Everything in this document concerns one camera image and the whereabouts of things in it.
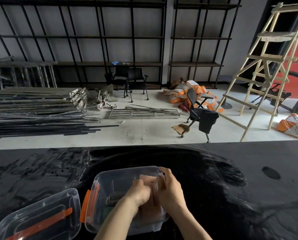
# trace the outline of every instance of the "wooden ladder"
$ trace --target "wooden ladder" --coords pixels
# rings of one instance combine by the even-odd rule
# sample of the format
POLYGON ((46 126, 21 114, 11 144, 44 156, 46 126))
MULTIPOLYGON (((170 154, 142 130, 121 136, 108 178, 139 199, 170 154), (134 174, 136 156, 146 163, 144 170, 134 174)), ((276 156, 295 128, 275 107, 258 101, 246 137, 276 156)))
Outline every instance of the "wooden ladder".
POLYGON ((222 100, 220 101, 220 103, 216 109, 216 111, 218 111, 218 109, 221 107, 225 98, 231 99, 235 102, 242 104, 242 109, 240 111, 240 115, 243 113, 243 109, 245 106, 255 109, 255 112, 253 113, 247 126, 242 125, 242 124, 228 118, 227 116, 219 113, 219 116, 225 118, 226 120, 234 123, 235 125, 238 125, 239 127, 243 128, 245 130, 240 141, 243 141, 243 138, 245 137, 248 129, 250 128, 258 110, 262 110, 266 113, 271 114, 271 119, 270 119, 270 122, 268 125, 268 130, 271 128, 273 118, 274 118, 274 116, 276 116, 276 111, 277 111, 277 108, 279 105, 279 101, 282 100, 281 94, 282 94, 284 85, 285 85, 285 83, 289 82, 287 75, 289 73, 291 63, 297 59, 296 57, 294 57, 294 55, 295 55, 296 47, 298 45, 298 24, 297 24, 296 31, 294 31, 294 32, 274 32, 273 31, 280 13, 283 13, 283 12, 298 12, 298 3, 283 5, 283 3, 280 2, 272 9, 271 16, 268 19, 267 23, 265 24, 262 32, 258 34, 258 37, 257 37, 255 43, 253 44, 249 54, 246 56, 246 61, 244 62, 243 66, 241 67, 240 71, 233 76, 233 80, 232 80, 230 86, 228 87, 225 94, 223 94, 222 100), (255 48, 258 45, 260 40, 264 41, 264 45, 263 45, 260 56, 252 55, 253 51, 255 50, 255 48), (285 49, 283 55, 266 54, 266 50, 267 50, 269 42, 273 42, 270 40, 274 40, 274 42, 288 42, 287 48, 285 49), (253 61, 250 64, 248 64, 247 66, 245 66, 249 59, 252 59, 253 61), (287 62, 286 68, 284 68, 282 65, 284 62, 287 62), (269 64, 275 65, 274 66, 275 69, 273 72, 269 71, 269 64), (245 72, 247 69, 253 67, 254 65, 256 65, 256 68, 255 68, 255 72, 253 72, 253 76, 252 76, 251 80, 239 76, 241 73, 245 72), (281 72, 282 77, 277 77, 277 74, 279 71, 281 72), (256 76, 264 77, 265 81, 264 82, 255 81, 256 76), (238 100, 238 99, 228 95, 228 93, 230 92, 230 90, 236 80, 241 80, 246 83, 249 83, 247 95, 246 95, 246 98, 244 101, 238 100), (281 82, 280 89, 279 89, 277 96, 268 94, 268 91, 271 88, 271 86, 275 80, 278 80, 281 82), (261 87, 265 88, 265 90, 264 91, 255 90, 252 88, 253 84, 255 84, 257 86, 261 86, 261 87), (255 92, 255 93, 262 95, 262 98, 257 106, 247 102, 250 92, 255 92), (260 108, 262 105, 262 102, 265 100, 266 96, 276 100, 275 106, 274 106, 274 109, 272 112, 260 108))

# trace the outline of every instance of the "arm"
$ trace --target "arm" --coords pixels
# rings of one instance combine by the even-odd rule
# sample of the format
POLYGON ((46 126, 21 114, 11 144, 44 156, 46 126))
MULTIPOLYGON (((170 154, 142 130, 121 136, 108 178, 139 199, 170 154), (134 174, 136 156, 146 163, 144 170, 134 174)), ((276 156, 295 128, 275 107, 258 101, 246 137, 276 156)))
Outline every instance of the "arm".
POLYGON ((125 240, 133 217, 139 206, 146 203, 151 189, 141 179, 134 180, 126 195, 110 212, 94 240, 125 240))
POLYGON ((166 181, 162 177, 158 181, 161 206, 177 224, 184 240, 212 240, 188 210, 181 185, 171 170, 163 167, 160 170, 166 176, 166 181))

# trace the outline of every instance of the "forearm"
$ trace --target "forearm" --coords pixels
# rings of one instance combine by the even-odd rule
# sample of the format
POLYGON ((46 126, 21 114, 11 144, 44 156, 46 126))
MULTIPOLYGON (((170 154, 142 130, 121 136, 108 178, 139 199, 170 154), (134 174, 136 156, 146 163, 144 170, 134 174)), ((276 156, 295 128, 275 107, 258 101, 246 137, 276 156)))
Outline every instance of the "forearm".
POLYGON ((187 208, 179 207, 178 209, 171 217, 177 224, 184 240, 212 240, 187 208))
POLYGON ((137 210, 127 198, 122 198, 104 221, 95 240, 125 240, 137 210))

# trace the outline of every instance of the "black table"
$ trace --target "black table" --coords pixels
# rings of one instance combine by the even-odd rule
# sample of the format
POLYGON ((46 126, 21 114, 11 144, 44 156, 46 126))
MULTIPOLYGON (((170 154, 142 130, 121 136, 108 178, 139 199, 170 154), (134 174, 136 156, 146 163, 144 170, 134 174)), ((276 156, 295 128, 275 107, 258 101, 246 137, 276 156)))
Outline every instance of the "black table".
MULTIPOLYGON (((232 80, 233 80, 233 76, 230 76, 230 75, 220 75, 220 76, 217 77, 217 80, 219 80, 219 81, 224 81, 224 82, 228 82, 229 85, 230 85, 230 83, 231 83, 232 80)), ((236 80, 236 81, 235 81, 235 84, 242 84, 242 83, 246 83, 246 82, 241 81, 241 80, 236 80)), ((232 109, 232 105, 229 104, 229 103, 227 103, 227 98, 224 99, 224 101, 223 101, 221 107, 222 107, 223 109, 232 109)))
MULTIPOLYGON (((0 221, 67 188, 82 201, 99 172, 145 165, 171 168, 214 240, 298 239, 298 141, 0 150, 0 221)), ((93 238, 82 225, 76 239, 93 238)), ((172 219, 127 239, 170 238, 181 239, 172 219)))

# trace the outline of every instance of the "plastic lid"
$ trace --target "plastic lid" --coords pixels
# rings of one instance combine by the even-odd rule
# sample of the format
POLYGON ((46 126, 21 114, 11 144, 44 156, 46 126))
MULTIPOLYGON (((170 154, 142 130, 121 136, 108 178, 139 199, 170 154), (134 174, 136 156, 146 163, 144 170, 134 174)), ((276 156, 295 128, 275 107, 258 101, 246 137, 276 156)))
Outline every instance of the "plastic lid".
POLYGON ((74 188, 20 209, 0 222, 0 240, 70 240, 80 230, 80 200, 74 188))
POLYGON ((104 220, 132 186, 134 179, 142 179, 151 187, 149 201, 140 207, 133 218, 128 235, 160 230, 168 216, 162 209, 157 196, 157 177, 163 173, 156 166, 126 168, 99 173, 93 182, 85 218, 89 232, 97 233, 104 220))

